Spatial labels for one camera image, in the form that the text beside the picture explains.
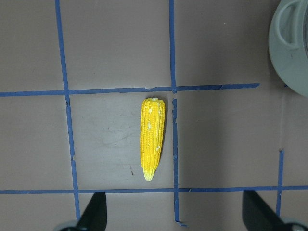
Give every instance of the corn cob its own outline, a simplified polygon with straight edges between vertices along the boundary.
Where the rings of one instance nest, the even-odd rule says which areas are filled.
[[[141,107],[140,161],[146,181],[158,167],[165,124],[165,103],[158,98],[145,99]]]

